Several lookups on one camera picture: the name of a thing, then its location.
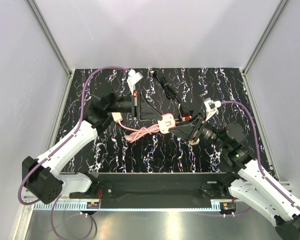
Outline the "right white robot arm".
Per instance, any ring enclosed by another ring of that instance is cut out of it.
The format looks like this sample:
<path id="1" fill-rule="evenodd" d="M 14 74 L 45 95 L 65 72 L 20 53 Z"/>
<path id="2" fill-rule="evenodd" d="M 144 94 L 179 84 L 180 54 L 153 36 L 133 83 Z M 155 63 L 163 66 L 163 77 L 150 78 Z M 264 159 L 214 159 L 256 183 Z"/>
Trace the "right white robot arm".
<path id="1" fill-rule="evenodd" d="M 300 240 L 300 199 L 272 177 L 244 146 L 242 126 L 229 123 L 222 130 L 202 116 L 177 123 L 168 131 L 186 141 L 210 141 L 222 149 L 221 159 L 231 178 L 217 185 L 218 195 L 241 200 L 265 217 L 283 240 Z"/>

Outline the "white pink power strip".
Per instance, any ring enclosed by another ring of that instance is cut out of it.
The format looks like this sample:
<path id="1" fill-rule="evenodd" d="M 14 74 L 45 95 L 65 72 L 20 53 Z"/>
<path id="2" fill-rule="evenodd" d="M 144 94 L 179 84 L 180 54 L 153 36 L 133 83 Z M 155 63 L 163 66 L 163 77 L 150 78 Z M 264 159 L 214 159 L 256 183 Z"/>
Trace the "white pink power strip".
<path id="1" fill-rule="evenodd" d="M 120 112 L 112 112 L 111 115 L 116 123 L 119 123 L 123 120 L 122 114 Z"/>

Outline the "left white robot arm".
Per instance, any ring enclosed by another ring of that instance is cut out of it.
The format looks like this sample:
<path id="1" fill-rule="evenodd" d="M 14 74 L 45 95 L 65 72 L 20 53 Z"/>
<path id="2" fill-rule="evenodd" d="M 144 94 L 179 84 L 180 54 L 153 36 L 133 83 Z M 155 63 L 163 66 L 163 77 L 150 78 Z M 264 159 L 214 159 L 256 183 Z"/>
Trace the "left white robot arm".
<path id="1" fill-rule="evenodd" d="M 104 133 L 114 121 L 113 113 L 131 113 L 139 121 L 163 118 L 140 90 L 122 97 L 111 91 L 95 92 L 83 116 L 65 137 L 37 158 L 28 156 L 23 160 L 21 186 L 44 204 L 71 193 L 93 198 L 98 193 L 95 177 L 80 172 L 65 174 L 62 169 L 82 148 Z"/>

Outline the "pink plug adapter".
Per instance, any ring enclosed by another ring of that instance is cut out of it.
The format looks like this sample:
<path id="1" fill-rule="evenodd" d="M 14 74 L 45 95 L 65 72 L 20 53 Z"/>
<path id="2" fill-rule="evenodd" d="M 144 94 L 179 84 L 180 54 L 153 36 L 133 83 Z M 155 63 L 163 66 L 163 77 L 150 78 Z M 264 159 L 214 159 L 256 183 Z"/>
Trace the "pink plug adapter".
<path id="1" fill-rule="evenodd" d="M 161 120 L 157 121 L 159 131 L 162 134 L 168 134 L 170 128 L 174 128 L 180 120 L 174 117 L 171 113 L 163 114 Z"/>

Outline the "black smart plug adapter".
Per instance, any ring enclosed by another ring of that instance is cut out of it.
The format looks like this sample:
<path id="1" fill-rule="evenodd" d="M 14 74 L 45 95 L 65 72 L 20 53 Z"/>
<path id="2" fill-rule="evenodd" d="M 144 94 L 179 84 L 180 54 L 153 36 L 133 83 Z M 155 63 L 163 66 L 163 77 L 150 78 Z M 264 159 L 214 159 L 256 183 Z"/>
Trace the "black smart plug adapter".
<path id="1" fill-rule="evenodd" d="M 191 104 L 186 104 L 186 103 L 181 103 L 179 105 L 179 110 L 180 110 L 180 113 L 183 115 L 185 115 L 185 114 L 192 115 L 194 112 L 193 106 Z"/>

